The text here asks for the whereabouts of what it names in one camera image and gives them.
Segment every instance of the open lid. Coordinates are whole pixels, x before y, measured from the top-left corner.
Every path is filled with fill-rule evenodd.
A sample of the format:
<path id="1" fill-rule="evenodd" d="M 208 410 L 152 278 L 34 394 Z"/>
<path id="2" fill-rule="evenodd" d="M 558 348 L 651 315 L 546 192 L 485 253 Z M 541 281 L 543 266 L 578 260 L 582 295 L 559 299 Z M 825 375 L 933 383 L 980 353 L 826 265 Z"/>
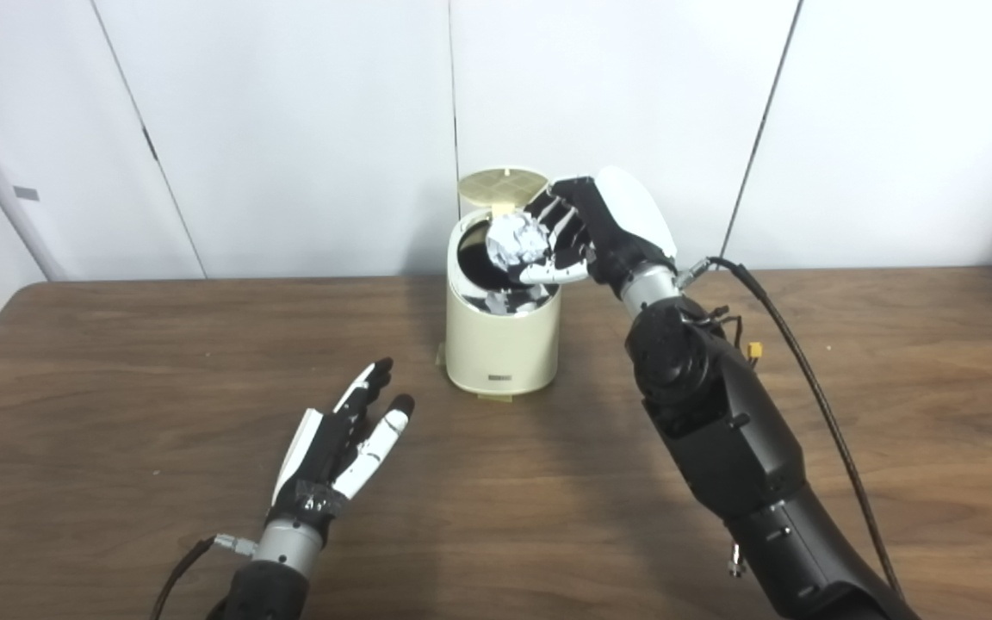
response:
<path id="1" fill-rule="evenodd" d="M 523 207 L 543 191 L 546 177 L 523 168 L 481 170 L 457 182 L 457 193 L 477 207 L 507 213 Z"/>

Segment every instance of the panel seam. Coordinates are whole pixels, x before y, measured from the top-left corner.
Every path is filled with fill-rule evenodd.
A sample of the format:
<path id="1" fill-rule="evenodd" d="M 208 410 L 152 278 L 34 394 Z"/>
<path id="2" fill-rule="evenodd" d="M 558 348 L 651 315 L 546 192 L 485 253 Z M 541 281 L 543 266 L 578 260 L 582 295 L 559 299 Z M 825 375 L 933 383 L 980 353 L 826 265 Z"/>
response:
<path id="1" fill-rule="evenodd" d="M 155 165 L 158 167 L 158 173 L 163 179 L 163 185 L 166 187 L 166 193 L 170 196 L 170 204 L 174 205 L 174 212 L 178 216 L 178 222 L 182 224 L 182 232 L 186 235 L 186 242 L 189 242 L 190 251 L 194 252 L 194 259 L 197 262 L 197 268 L 201 270 L 201 278 L 209 279 L 208 272 L 205 271 L 205 263 L 202 263 L 202 255 L 197 251 L 197 244 L 194 243 L 193 235 L 189 234 L 189 225 L 186 224 L 186 217 L 182 215 L 182 208 L 178 206 L 178 199 L 174 197 L 174 189 L 171 188 L 171 180 L 166 176 L 166 170 L 163 169 L 163 162 L 158 158 L 158 153 L 155 152 L 155 146 L 151 140 L 151 135 L 148 133 L 148 126 L 145 124 L 145 118 L 140 113 L 140 106 L 137 105 L 137 98 L 133 95 L 133 88 L 129 86 L 129 81 L 127 81 L 125 76 L 125 68 L 121 66 L 121 59 L 117 58 L 117 51 L 114 50 L 114 42 L 109 38 L 109 31 L 106 30 L 106 22 L 102 20 L 102 13 L 98 11 L 98 4 L 95 4 L 95 0 L 90 0 L 90 8 L 94 10 L 94 17 L 98 20 L 98 27 L 102 29 L 102 37 L 106 40 L 106 47 L 109 48 L 109 55 L 113 56 L 114 66 L 117 66 L 117 74 L 121 76 L 121 83 L 125 86 L 125 91 L 129 95 L 129 102 L 133 104 L 133 111 L 137 115 L 137 121 L 140 122 L 140 129 L 145 136 L 146 142 L 148 142 L 148 148 L 151 150 L 151 154 L 154 157 Z"/>

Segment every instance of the robotic finger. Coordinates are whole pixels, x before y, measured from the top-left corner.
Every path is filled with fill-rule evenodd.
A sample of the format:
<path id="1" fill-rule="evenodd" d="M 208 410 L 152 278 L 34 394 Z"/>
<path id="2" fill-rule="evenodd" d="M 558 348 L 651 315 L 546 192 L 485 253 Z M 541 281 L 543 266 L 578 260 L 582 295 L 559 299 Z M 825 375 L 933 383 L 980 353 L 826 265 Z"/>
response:
<path id="1" fill-rule="evenodd" d="M 591 276 L 622 297 L 636 268 L 658 264 L 662 274 L 676 275 L 676 243 L 656 201 L 641 182 L 614 166 L 595 177 L 555 181 L 515 216 L 530 217 L 547 242 L 540 256 L 520 252 L 519 262 L 516 239 L 489 237 L 487 243 L 505 245 L 500 250 L 512 259 L 501 267 L 516 282 L 567 283 Z"/>

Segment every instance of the wire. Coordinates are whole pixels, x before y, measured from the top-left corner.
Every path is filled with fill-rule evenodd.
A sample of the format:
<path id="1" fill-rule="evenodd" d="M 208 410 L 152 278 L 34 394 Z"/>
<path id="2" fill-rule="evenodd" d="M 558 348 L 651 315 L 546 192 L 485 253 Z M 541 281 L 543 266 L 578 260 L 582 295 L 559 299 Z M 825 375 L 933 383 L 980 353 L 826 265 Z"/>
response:
<path id="1" fill-rule="evenodd" d="M 163 605 L 166 604 L 166 597 L 170 596 L 171 589 L 174 588 L 174 584 L 178 581 L 178 578 L 182 577 L 182 574 L 194 565 L 197 558 L 205 555 L 208 552 L 209 547 L 213 546 L 213 539 L 216 536 L 210 536 L 209 538 L 202 538 L 197 541 L 196 545 L 190 547 L 189 552 L 183 556 L 182 560 L 178 561 L 178 564 L 174 565 L 174 568 L 170 571 L 170 576 L 166 578 L 165 584 L 163 584 L 163 589 L 158 592 L 158 596 L 155 597 L 155 605 L 152 606 L 152 612 L 149 616 L 149 620 L 158 620 L 160 613 L 163 613 Z"/>
<path id="2" fill-rule="evenodd" d="M 867 533 L 871 534 L 871 544 L 875 546 L 875 553 L 878 554 L 879 564 L 883 566 L 883 573 L 886 573 L 886 580 L 890 583 L 890 588 L 893 588 L 894 592 L 897 593 L 898 598 L 904 599 L 905 595 L 902 593 L 902 585 L 899 584 L 897 574 L 894 573 L 894 565 L 890 562 L 890 555 L 886 553 L 883 535 L 878 530 L 878 522 L 875 521 L 875 513 L 871 510 L 871 502 L 867 499 L 863 480 L 859 478 L 859 471 L 855 468 L 855 462 L 852 460 L 852 454 L 847 448 L 846 441 L 844 441 L 844 435 L 841 432 L 840 425 L 837 424 L 834 411 L 832 411 L 832 407 L 829 405 L 826 393 L 822 391 L 822 385 L 818 383 L 818 377 L 815 376 L 814 369 L 810 367 L 810 361 L 807 361 L 806 354 L 803 353 L 802 346 L 798 344 L 798 338 L 795 338 L 795 334 L 791 333 L 791 327 L 787 326 L 787 321 L 783 318 L 783 314 L 779 313 L 779 310 L 772 303 L 772 298 L 768 297 L 767 291 L 764 290 L 764 287 L 760 286 L 759 282 L 756 282 L 756 278 L 745 268 L 744 264 L 733 263 L 721 257 L 712 257 L 709 260 L 713 264 L 719 264 L 719 266 L 727 268 L 735 278 L 741 280 L 741 283 L 745 285 L 749 293 L 752 293 L 753 297 L 759 300 L 761 305 L 764 306 L 764 309 L 771 315 L 772 321 L 775 321 L 776 327 L 779 328 L 779 333 L 782 333 L 784 341 L 787 341 L 790 352 L 795 354 L 798 368 L 803 370 L 803 375 L 806 376 L 806 382 L 810 384 L 810 391 L 814 392 L 814 397 L 818 400 L 818 408 L 821 409 L 821 415 L 826 419 L 826 426 L 829 427 L 830 435 L 834 437 L 834 443 L 837 444 L 837 451 L 840 452 L 841 460 L 844 462 L 847 478 L 852 483 L 852 489 L 855 491 L 855 499 L 858 500 L 859 509 L 863 512 L 863 519 L 867 524 Z"/>

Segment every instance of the robotic hand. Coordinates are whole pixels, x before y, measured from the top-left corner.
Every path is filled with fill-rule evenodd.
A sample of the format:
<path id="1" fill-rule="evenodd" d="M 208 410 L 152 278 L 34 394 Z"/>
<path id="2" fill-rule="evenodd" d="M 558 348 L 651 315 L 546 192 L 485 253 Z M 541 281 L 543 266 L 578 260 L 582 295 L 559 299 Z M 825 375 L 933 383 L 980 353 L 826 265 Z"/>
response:
<path id="1" fill-rule="evenodd" d="M 915 620 L 859 557 L 810 489 L 803 449 L 716 317 L 685 297 L 720 263 L 678 272 L 664 217 L 615 168 L 556 181 L 526 208 L 546 256 L 509 268 L 524 283 L 606 283 L 633 317 L 626 351 L 646 412 L 699 502 L 723 522 L 772 607 L 806 620 Z"/>
<path id="2" fill-rule="evenodd" d="M 610 209 L 609 204 L 622 208 Z M 552 183 L 524 209 L 547 235 L 543 258 L 509 268 L 517 282 L 575 282 L 589 276 L 622 298 L 635 272 L 676 275 L 676 244 L 644 187 L 614 166 L 595 177 Z"/>
<path id="3" fill-rule="evenodd" d="M 251 562 L 237 570 L 228 597 L 209 617 L 296 620 L 301 616 L 308 577 L 327 543 L 328 526 L 377 471 L 408 426 L 414 401 L 401 395 L 373 430 L 363 433 L 367 408 L 389 384 L 392 368 L 388 357 L 370 364 L 331 413 L 316 409 L 304 413 L 282 462 L 258 545 L 218 536 L 218 544 L 251 553 Z"/>

